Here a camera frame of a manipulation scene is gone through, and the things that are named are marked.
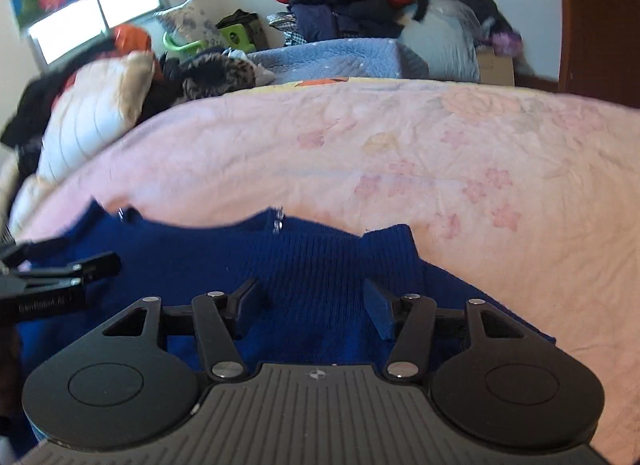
floral pillow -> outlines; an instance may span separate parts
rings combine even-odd
[[[193,0],[187,0],[180,6],[158,12],[155,17],[174,39],[185,44],[204,39],[209,43],[209,47],[228,47],[216,24]]]

gray ribbed plate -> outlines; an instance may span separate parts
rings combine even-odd
[[[138,448],[94,453],[46,442],[24,465],[602,465],[584,446],[514,456],[467,441],[417,387],[392,385],[370,366],[264,365],[215,386],[173,434]]]

wooden door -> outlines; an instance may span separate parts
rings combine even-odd
[[[562,0],[561,92],[640,108],[640,0]]]

person's hand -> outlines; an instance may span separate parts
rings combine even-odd
[[[15,326],[0,328],[0,417],[11,418],[21,409],[21,349],[20,335]]]

cardboard box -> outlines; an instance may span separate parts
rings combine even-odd
[[[478,64],[480,64],[481,84],[515,87],[511,57],[498,57],[492,48],[478,50],[477,55]]]

